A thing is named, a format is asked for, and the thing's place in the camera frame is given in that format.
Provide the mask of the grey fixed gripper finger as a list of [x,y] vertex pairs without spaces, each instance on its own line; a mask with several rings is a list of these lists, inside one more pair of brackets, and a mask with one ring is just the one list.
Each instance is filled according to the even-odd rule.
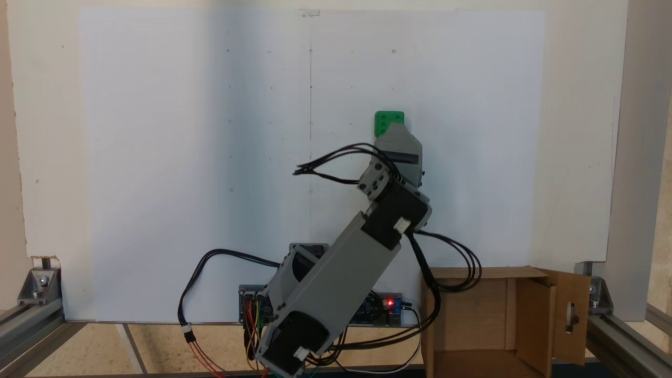
[[422,153],[422,144],[403,123],[389,124],[376,138],[375,146],[384,152]]

